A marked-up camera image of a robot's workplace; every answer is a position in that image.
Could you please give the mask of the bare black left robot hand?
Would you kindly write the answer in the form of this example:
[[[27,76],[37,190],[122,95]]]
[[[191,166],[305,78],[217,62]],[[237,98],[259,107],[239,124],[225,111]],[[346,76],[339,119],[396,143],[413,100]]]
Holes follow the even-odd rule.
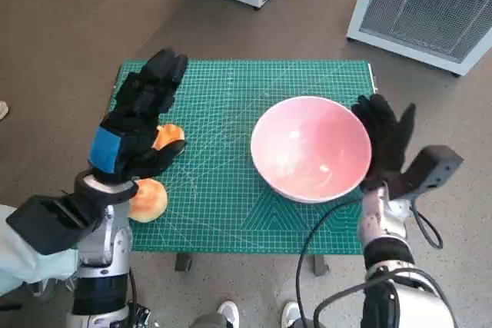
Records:
[[[98,181],[119,184],[163,173],[185,148],[178,139],[154,147],[159,116],[167,113],[185,75],[188,56],[165,48],[139,72],[131,72],[119,88],[115,107],[96,131],[88,162]]]

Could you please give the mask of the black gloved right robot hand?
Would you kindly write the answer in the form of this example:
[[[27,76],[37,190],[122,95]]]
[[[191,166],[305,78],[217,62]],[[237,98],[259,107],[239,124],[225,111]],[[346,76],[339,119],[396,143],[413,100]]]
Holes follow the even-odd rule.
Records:
[[[416,105],[409,104],[397,118],[382,95],[361,95],[351,111],[363,124],[371,141],[371,164],[361,182],[362,191],[371,191],[389,184],[402,173],[407,146],[414,132]]]

